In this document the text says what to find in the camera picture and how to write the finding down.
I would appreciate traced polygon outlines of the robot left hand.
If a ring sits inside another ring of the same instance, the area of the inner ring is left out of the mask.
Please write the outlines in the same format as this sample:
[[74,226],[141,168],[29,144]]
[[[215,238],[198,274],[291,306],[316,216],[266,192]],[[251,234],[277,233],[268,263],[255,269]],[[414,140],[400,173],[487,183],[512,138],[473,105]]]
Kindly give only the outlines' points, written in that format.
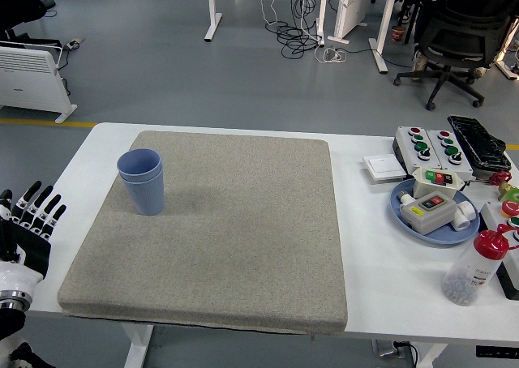
[[29,295],[49,269],[50,238],[66,212],[54,187],[34,182],[20,198],[1,193],[1,290]]

